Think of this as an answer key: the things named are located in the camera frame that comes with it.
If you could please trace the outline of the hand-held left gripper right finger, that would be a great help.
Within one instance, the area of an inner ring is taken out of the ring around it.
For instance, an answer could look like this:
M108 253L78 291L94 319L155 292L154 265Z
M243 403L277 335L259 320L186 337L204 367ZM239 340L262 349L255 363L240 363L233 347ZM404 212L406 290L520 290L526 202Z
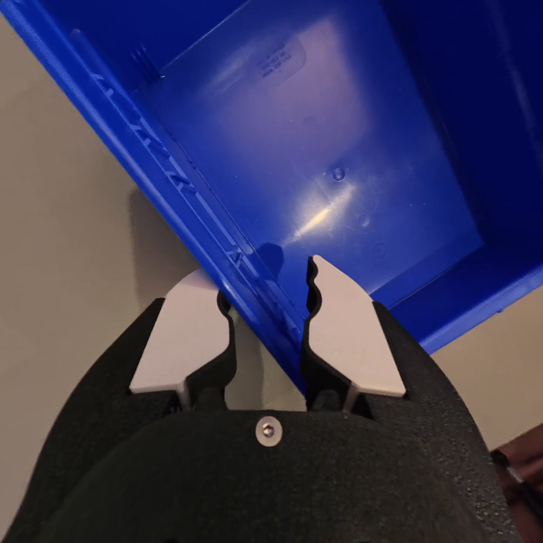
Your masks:
M370 414L365 397L406 386L370 295L322 256L307 265L309 311L300 351L308 411Z

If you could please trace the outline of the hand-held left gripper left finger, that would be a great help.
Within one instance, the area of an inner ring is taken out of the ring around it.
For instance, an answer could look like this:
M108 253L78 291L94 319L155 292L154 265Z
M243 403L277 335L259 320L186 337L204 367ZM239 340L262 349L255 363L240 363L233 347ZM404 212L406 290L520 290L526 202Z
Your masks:
M174 391L184 411L202 392L224 395L237 371L230 304L202 269L166 295L129 390L133 394Z

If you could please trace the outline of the blue plastic bin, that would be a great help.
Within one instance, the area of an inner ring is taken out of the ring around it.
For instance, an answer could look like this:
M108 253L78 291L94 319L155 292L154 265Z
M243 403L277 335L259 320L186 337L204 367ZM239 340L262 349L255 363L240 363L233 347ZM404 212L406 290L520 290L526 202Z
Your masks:
M542 1L1 1L295 385L320 255L432 354L542 285Z

